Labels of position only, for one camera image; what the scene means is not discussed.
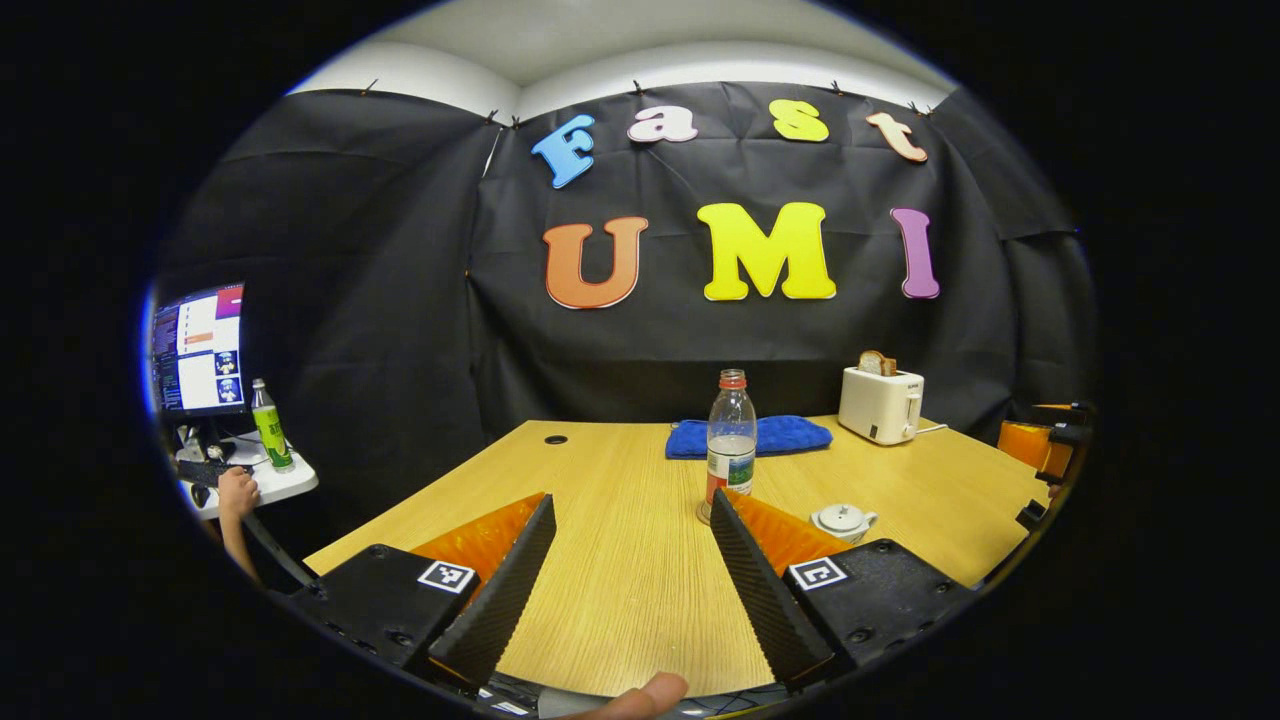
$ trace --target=black bracket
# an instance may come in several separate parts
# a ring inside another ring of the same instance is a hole
[[[1044,506],[1032,500],[1027,503],[1027,507],[1023,507],[1018,512],[1018,524],[1027,528],[1027,532],[1029,533],[1036,529],[1036,525],[1039,525],[1041,520],[1044,519],[1044,512],[1047,512]]]

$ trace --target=human arm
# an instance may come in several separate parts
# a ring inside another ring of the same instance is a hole
[[[218,523],[223,530],[223,547],[232,560],[259,583],[261,580],[244,543],[242,519],[253,510],[260,498],[257,480],[243,468],[232,468],[218,477]]]

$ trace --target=yellow letter m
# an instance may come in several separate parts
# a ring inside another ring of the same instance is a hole
[[[742,261],[755,290],[768,297],[787,264],[782,295],[791,299],[835,297],[836,283],[827,275],[822,251],[822,219],[827,211],[813,202],[787,202],[778,210],[773,232],[765,236],[741,205],[719,202],[698,210],[698,219],[712,229],[712,282],[703,293],[708,300],[742,300],[746,283],[739,277]]]

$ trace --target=blue towel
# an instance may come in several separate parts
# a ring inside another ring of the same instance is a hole
[[[774,415],[755,423],[755,455],[785,455],[831,445],[831,430],[799,415]],[[667,457],[707,457],[707,421],[681,420],[667,438]]]

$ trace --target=monitor screen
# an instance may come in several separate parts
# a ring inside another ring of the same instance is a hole
[[[241,373],[244,283],[193,292],[156,309],[151,373],[166,416],[243,413],[250,383]]]

